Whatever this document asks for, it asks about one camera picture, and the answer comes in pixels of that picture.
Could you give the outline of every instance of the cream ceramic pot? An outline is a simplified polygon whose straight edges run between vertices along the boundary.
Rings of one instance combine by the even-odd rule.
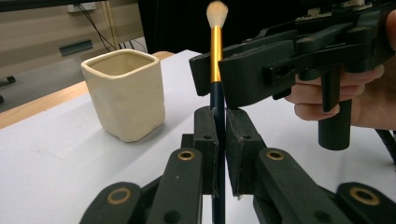
[[[138,141],[165,119],[163,78],[157,57],[119,49],[81,64],[96,114],[109,133]]]

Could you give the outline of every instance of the gold brush ferrule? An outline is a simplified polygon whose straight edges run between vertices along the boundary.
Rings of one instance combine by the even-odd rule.
[[[210,82],[220,82],[219,61],[222,60],[221,27],[215,26],[211,31],[210,44]]]

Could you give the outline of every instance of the wall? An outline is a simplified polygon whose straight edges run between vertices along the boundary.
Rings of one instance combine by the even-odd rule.
[[[90,11],[90,15],[98,30],[113,45],[117,46],[119,39],[143,35],[134,1],[96,2],[96,10]],[[93,49],[64,57],[59,51],[62,45],[85,39],[92,40]],[[86,59],[105,52],[84,14],[68,13],[65,6],[0,13],[0,77],[13,76],[69,57]]]

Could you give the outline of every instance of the table surface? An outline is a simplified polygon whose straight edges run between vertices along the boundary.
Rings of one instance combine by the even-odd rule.
[[[107,133],[87,92],[0,129],[0,223],[79,223],[103,188],[120,181],[143,187],[162,175],[181,135],[193,132],[193,112],[209,104],[194,88],[188,59],[196,55],[185,50],[162,60],[165,122],[138,142]],[[350,148],[334,152],[318,145],[318,124],[298,119],[285,100],[242,109],[268,147],[288,151],[320,186],[335,191],[356,181],[396,201],[395,166],[374,130],[352,127]],[[233,198],[228,182],[226,203],[227,223],[258,223],[252,197]],[[211,223],[210,210],[205,196],[202,223]]]

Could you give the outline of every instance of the brush tip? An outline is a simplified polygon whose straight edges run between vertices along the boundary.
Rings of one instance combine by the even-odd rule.
[[[222,28],[227,18],[228,8],[219,0],[213,1],[207,6],[206,16],[209,21],[210,28],[219,26]]]

